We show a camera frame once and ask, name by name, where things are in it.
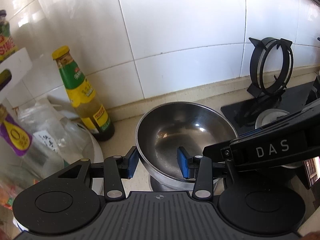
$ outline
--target black glass stovetop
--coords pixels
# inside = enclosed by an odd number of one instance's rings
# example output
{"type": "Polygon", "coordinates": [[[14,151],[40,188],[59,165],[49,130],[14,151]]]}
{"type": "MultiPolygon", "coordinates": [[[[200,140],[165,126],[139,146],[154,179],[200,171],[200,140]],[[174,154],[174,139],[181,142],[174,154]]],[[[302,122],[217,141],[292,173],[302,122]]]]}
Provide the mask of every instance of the black glass stovetop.
{"type": "Polygon", "coordinates": [[[276,108],[295,113],[306,104],[313,81],[288,88],[277,96],[262,96],[221,107],[224,116],[231,122],[238,135],[254,130],[255,122],[263,111],[276,108]]]}

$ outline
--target metal bowl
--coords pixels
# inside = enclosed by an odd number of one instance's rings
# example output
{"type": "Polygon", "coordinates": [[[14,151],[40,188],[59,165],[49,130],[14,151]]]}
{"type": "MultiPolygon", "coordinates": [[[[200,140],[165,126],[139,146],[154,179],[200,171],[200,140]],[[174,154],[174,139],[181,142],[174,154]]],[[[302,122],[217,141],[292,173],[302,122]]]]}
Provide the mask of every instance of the metal bowl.
{"type": "Polygon", "coordinates": [[[140,160],[151,176],[181,190],[193,190],[194,181],[182,177],[177,162],[179,146],[191,156],[202,155],[205,146],[236,137],[236,130],[222,115],[189,102],[151,109],[140,119],[135,133],[140,160]]]}

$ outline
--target black metal ring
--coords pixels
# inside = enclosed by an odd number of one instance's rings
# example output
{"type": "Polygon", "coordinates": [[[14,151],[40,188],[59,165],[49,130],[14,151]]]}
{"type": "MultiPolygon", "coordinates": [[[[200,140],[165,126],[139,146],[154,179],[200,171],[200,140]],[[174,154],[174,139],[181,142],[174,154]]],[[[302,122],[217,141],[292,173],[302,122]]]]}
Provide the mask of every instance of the black metal ring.
{"type": "Polygon", "coordinates": [[[254,97],[258,97],[262,92],[268,96],[273,96],[278,94],[284,88],[291,77],[292,69],[293,69],[293,53],[291,50],[291,41],[285,39],[275,39],[275,38],[264,38],[263,40],[257,40],[253,38],[249,38],[252,44],[255,46],[251,60],[250,60],[250,78],[252,84],[247,89],[247,91],[252,94],[254,97]],[[266,61],[266,58],[271,51],[271,49],[277,46],[277,49],[281,47],[283,54],[283,63],[281,72],[278,78],[275,77],[275,82],[268,88],[265,88],[263,83],[263,68],[266,61]],[[265,53],[262,57],[259,69],[259,82],[258,82],[258,65],[260,61],[260,57],[265,50],[265,53]]]}

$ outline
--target bowl rim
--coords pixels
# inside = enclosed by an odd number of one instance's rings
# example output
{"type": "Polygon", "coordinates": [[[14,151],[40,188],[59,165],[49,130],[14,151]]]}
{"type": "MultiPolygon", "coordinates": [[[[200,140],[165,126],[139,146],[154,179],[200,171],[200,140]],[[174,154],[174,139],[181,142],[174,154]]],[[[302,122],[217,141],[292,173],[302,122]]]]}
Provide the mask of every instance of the bowl rim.
{"type": "Polygon", "coordinates": [[[235,135],[236,135],[236,138],[238,137],[238,133],[236,132],[236,129],[233,127],[233,125],[231,124],[231,122],[229,122],[228,119],[226,119],[222,114],[218,113],[217,111],[213,110],[212,108],[210,107],[207,107],[207,106],[204,106],[204,105],[201,105],[201,104],[197,104],[197,103],[193,103],[193,102],[188,102],[188,101],[173,101],[173,102],[167,102],[167,103],[163,103],[163,104],[160,104],[158,106],[155,106],[153,107],[152,109],[150,109],[148,112],[146,112],[139,120],[137,126],[136,126],[136,130],[135,130],[135,134],[134,134],[134,139],[135,139],[135,143],[136,143],[136,147],[139,151],[139,154],[140,156],[143,158],[143,160],[151,167],[153,168],[155,171],[157,171],[158,173],[160,173],[161,175],[169,178],[169,179],[173,179],[173,180],[176,180],[176,181],[180,181],[180,182],[184,182],[184,183],[194,183],[195,181],[190,181],[190,180],[183,180],[183,179],[178,179],[178,178],[175,178],[171,175],[168,175],[166,173],[164,173],[163,171],[159,170],[158,168],[156,168],[146,157],[145,155],[143,154],[142,150],[140,149],[140,146],[139,146],[139,143],[138,143],[138,130],[139,130],[139,127],[140,127],[140,124],[141,122],[143,121],[143,119],[149,114],[151,113],[152,111],[154,111],[155,109],[157,108],[160,108],[162,106],[165,106],[165,105],[173,105],[173,104],[181,104],[181,103],[184,103],[184,104],[188,104],[188,105],[194,105],[194,106],[200,106],[202,108],[205,108],[215,114],[217,114],[218,116],[220,116],[222,119],[224,119],[229,125],[230,127],[232,128],[232,130],[234,131],[235,135]]]}

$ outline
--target beige backsplash ledge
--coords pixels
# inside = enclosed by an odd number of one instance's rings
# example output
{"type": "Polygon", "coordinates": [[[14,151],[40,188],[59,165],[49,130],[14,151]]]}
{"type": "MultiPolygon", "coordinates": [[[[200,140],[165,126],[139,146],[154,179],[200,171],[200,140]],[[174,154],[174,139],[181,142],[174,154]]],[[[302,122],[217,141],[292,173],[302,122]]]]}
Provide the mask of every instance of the beige backsplash ledge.
{"type": "MultiPolygon", "coordinates": [[[[288,87],[295,86],[294,77],[302,76],[308,73],[319,72],[320,66],[304,66],[294,68],[292,71],[291,79],[289,81],[288,87]]],[[[268,84],[274,82],[274,75],[279,74],[280,71],[272,71],[264,73],[264,83],[268,84]]],[[[147,98],[140,101],[136,101],[123,106],[118,106],[108,109],[108,113],[111,119],[115,121],[127,119],[130,117],[145,114],[150,109],[163,103],[173,102],[173,101],[189,101],[195,102],[201,99],[229,93],[236,90],[246,89],[250,86],[251,79],[250,76],[239,77],[229,80],[224,80],[220,82],[215,82],[207,85],[202,85],[198,87],[193,87],[185,90],[180,90],[177,92],[172,92],[169,94],[147,98]]]]}

